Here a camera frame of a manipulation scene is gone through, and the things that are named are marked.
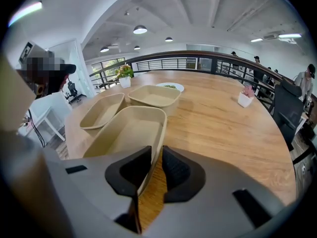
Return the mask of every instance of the potted plant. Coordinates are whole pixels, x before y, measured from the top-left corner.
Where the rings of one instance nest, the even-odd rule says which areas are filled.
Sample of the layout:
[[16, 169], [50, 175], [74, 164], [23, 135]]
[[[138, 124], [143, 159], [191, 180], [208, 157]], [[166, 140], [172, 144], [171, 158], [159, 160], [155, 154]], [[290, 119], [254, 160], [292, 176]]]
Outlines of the potted plant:
[[242, 92], [240, 92], [238, 103], [242, 107], [246, 108], [248, 105], [251, 104], [253, 98], [254, 98], [254, 91], [252, 90], [252, 86], [248, 85], [243, 89]]
[[117, 78], [119, 79], [120, 85], [123, 88], [128, 88], [131, 86], [130, 78], [133, 76], [133, 70], [127, 64], [122, 65], [120, 69], [115, 70]]

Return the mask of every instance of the ceiling air vent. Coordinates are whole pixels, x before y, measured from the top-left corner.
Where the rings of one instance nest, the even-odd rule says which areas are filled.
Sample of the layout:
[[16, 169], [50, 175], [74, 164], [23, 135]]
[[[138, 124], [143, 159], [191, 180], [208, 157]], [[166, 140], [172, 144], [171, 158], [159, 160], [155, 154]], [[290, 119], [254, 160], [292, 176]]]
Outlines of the ceiling air vent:
[[276, 38], [277, 38], [277, 34], [276, 34], [276, 35], [275, 35], [275, 34], [265, 35], [265, 36], [263, 36], [263, 38], [264, 38], [265, 40], [276, 39]]

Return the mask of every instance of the white pot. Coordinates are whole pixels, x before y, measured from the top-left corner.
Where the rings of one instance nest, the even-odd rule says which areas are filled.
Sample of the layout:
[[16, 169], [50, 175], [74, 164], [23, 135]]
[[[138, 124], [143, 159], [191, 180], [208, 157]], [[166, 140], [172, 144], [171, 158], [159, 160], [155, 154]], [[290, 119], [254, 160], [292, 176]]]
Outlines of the white pot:
[[238, 103], [246, 108], [248, 105], [251, 104], [254, 97], [249, 98], [248, 96], [244, 95], [243, 93], [239, 94]]
[[131, 80], [130, 80], [129, 76], [119, 78], [119, 82], [120, 82], [120, 85], [122, 86], [122, 88], [128, 88], [131, 86]]

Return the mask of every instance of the white plate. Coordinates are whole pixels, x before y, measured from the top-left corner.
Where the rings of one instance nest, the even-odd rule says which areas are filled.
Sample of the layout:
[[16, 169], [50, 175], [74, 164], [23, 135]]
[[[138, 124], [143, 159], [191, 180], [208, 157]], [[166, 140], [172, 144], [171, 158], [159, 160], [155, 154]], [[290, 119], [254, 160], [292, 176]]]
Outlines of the white plate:
[[165, 86], [165, 85], [173, 85], [176, 87], [177, 90], [181, 92], [184, 91], [184, 86], [182, 86], [181, 84], [171, 83], [171, 82], [157, 84], [157, 86]]

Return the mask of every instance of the gray shirt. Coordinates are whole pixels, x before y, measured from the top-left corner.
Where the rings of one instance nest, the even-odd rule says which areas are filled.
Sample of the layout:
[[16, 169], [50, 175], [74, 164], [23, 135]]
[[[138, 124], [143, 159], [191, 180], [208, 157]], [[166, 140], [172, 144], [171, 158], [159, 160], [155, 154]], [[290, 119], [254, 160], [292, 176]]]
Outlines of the gray shirt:
[[313, 82], [312, 78], [306, 78], [305, 72], [298, 74], [295, 79], [295, 85], [299, 86], [302, 89], [302, 97], [305, 98], [305, 95], [309, 97], [313, 91]]

